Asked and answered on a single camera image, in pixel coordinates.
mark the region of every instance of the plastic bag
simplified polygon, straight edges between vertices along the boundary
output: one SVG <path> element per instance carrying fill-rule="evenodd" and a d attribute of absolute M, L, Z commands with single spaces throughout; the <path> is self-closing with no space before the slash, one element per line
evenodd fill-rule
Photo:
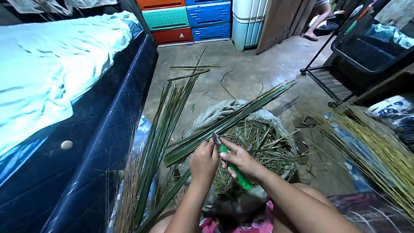
<path fill-rule="evenodd" d="M 192 134 L 204 130 L 205 128 L 210 127 L 211 125 L 217 123 L 219 120 L 238 110 L 247 103 L 248 101 L 246 100 L 224 100 L 214 106 L 209 107 L 194 121 L 193 129 L 189 130 L 185 136 L 188 137 Z M 265 109 L 260 109 L 254 113 L 251 113 L 246 119 L 267 123 L 277 128 L 281 136 L 288 138 L 292 152 L 297 155 L 296 145 L 293 137 L 291 137 L 289 133 L 284 129 L 282 121 L 279 118 L 273 116 L 273 114 Z M 187 157 L 185 162 L 180 166 L 180 174 L 184 174 L 189 168 L 190 157 L 191 155 Z M 286 172 L 281 175 L 281 177 L 284 179 L 289 179 L 295 170 L 295 165 L 286 167 Z M 243 214 L 255 211 L 268 200 L 269 195 L 259 185 L 240 195 L 237 198 L 237 201 L 223 201 L 219 199 L 214 193 L 213 187 L 211 187 L 202 210 L 204 212 L 226 215 Z"/>
<path fill-rule="evenodd" d="M 390 127 L 414 152 L 414 94 L 396 95 L 372 105 L 366 114 Z"/>

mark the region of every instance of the red drawer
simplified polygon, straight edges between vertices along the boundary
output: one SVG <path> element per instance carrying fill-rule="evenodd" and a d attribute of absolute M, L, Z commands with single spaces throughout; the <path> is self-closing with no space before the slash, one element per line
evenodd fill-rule
<path fill-rule="evenodd" d="M 152 34 L 159 45 L 193 42 L 193 34 L 190 28 L 159 31 Z"/>
<path fill-rule="evenodd" d="M 155 10 L 185 6 L 185 0 L 137 0 L 141 10 Z"/>

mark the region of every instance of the hand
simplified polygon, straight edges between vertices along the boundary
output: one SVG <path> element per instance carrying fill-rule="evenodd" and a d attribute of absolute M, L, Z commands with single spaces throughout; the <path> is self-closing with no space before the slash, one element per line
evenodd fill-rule
<path fill-rule="evenodd" d="M 236 173 L 227 166 L 226 162 L 233 163 L 238 169 L 243 172 L 249 179 L 257 181 L 259 179 L 259 173 L 266 169 L 258 161 L 256 161 L 247 151 L 242 147 L 228 141 L 225 138 L 220 138 L 221 143 L 230 150 L 230 153 L 221 152 L 221 163 L 223 168 L 229 171 L 231 177 L 237 179 Z"/>
<path fill-rule="evenodd" d="M 190 158 L 191 182 L 210 189 L 219 164 L 219 153 L 213 139 L 202 142 Z"/>

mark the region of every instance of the finger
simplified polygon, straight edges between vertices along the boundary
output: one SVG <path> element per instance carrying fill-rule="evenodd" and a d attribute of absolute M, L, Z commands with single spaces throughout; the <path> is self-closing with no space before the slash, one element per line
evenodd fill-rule
<path fill-rule="evenodd" d="M 231 169 L 231 167 L 228 167 L 227 168 L 227 171 L 230 173 L 230 175 L 231 175 L 231 177 L 233 178 L 233 179 L 237 179 L 237 175 L 236 175 L 236 173 Z"/>
<path fill-rule="evenodd" d="M 203 148 L 205 148 L 206 147 L 206 145 L 207 145 L 208 143 L 206 142 L 206 141 L 203 141 L 199 146 L 198 146 L 198 148 L 201 148 L 201 149 L 203 149 Z"/>
<path fill-rule="evenodd" d="M 221 152 L 220 157 L 226 162 L 231 162 L 233 164 L 239 165 L 240 158 L 238 158 L 237 155 Z"/>
<path fill-rule="evenodd" d="M 208 141 L 205 149 L 209 152 L 209 154 L 211 155 L 214 149 L 214 141 L 212 138 L 210 138 L 210 140 Z"/>
<path fill-rule="evenodd" d="M 227 168 L 227 163 L 224 160 L 221 161 L 221 165 L 223 166 L 224 169 Z"/>
<path fill-rule="evenodd" d="M 220 137 L 220 141 L 221 141 L 221 143 L 223 143 L 228 149 L 230 149 L 234 153 L 237 153 L 237 151 L 239 151 L 239 150 L 243 150 L 243 148 L 241 148 L 240 146 L 230 142 L 229 140 L 227 140 L 223 137 Z"/>
<path fill-rule="evenodd" d="M 213 145 L 213 154 L 211 157 L 215 164 L 219 163 L 219 151 L 217 150 L 217 146 Z"/>

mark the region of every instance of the white bed sheet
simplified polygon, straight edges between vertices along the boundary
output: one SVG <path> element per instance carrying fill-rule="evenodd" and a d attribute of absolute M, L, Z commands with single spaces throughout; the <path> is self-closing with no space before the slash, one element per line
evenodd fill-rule
<path fill-rule="evenodd" d="M 0 164 L 30 135 L 73 115 L 87 92 L 134 38 L 129 12 L 0 27 Z"/>

